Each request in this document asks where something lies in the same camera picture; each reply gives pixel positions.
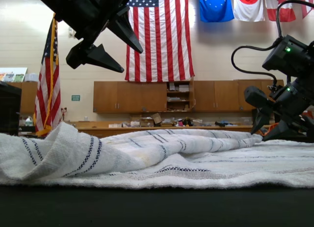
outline green exit sign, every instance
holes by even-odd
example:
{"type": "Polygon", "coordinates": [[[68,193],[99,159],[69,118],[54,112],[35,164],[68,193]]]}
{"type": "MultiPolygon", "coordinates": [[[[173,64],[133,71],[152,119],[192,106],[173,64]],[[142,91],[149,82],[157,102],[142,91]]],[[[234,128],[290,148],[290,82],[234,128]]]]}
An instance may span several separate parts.
{"type": "Polygon", "coordinates": [[[80,101],[80,95],[72,95],[72,101],[80,101]]]}

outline open shelf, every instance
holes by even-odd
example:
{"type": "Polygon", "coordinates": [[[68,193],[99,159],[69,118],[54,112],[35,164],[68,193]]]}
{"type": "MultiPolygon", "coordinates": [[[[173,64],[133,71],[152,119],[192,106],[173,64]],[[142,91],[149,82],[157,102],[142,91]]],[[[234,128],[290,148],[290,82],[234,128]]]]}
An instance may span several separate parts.
{"type": "Polygon", "coordinates": [[[181,102],[189,102],[189,100],[169,100],[168,103],[181,103],[181,102]]]}
{"type": "Polygon", "coordinates": [[[186,92],[180,92],[180,91],[167,91],[169,94],[178,94],[178,93],[190,93],[189,91],[186,92]]]}

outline white towel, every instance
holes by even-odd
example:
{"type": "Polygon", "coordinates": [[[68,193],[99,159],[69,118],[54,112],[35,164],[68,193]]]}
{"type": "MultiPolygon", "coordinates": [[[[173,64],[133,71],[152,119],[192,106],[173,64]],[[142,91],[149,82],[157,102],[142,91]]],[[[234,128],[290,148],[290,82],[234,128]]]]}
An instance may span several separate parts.
{"type": "Polygon", "coordinates": [[[98,139],[61,123],[45,140],[0,134],[0,184],[314,187],[313,144],[261,140],[249,133],[194,129],[98,139]]]}

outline european union flag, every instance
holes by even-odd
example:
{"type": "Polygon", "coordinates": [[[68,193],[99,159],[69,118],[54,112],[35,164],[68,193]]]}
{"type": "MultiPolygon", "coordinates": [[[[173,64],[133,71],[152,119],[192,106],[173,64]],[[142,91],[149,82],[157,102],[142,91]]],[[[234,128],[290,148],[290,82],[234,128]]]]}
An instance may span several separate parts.
{"type": "Polygon", "coordinates": [[[231,0],[200,0],[202,22],[227,22],[234,19],[231,0]]]}

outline cabinet door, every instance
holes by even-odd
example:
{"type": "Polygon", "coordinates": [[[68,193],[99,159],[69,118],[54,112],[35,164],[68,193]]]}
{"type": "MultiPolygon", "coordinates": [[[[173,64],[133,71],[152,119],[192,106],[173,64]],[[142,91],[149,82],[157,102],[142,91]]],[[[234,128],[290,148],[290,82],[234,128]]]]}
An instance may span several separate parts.
{"type": "Polygon", "coordinates": [[[117,109],[117,82],[94,82],[94,109],[95,113],[116,112],[117,109]]]}
{"type": "Polygon", "coordinates": [[[244,91],[249,86],[256,86],[257,88],[262,88],[261,81],[238,81],[238,96],[239,96],[239,110],[240,111],[251,111],[255,107],[251,106],[245,101],[244,91]]]}
{"type": "MultiPolygon", "coordinates": [[[[267,95],[267,97],[270,100],[273,101],[273,99],[271,97],[269,97],[270,90],[268,89],[269,85],[273,85],[273,81],[272,80],[262,80],[261,84],[262,84],[261,90],[267,95]]],[[[285,83],[283,80],[278,80],[277,85],[285,86],[285,83]]]]}
{"type": "Polygon", "coordinates": [[[212,112],[215,110],[214,81],[194,81],[195,112],[212,112]]]}
{"type": "Polygon", "coordinates": [[[167,110],[167,83],[142,84],[141,107],[143,112],[167,110]]]}
{"type": "Polygon", "coordinates": [[[10,85],[10,86],[16,87],[16,88],[22,88],[22,83],[10,82],[10,83],[7,83],[7,84],[10,85]]]}
{"type": "Polygon", "coordinates": [[[35,112],[37,86],[37,82],[22,83],[21,114],[33,114],[35,112]]]}
{"type": "Polygon", "coordinates": [[[237,81],[215,81],[216,111],[239,111],[237,81]]]}
{"type": "Polygon", "coordinates": [[[190,80],[189,85],[189,100],[190,100],[190,111],[195,107],[195,83],[194,79],[190,80]]]}
{"type": "Polygon", "coordinates": [[[118,111],[141,112],[141,86],[139,83],[118,82],[118,111]]]}

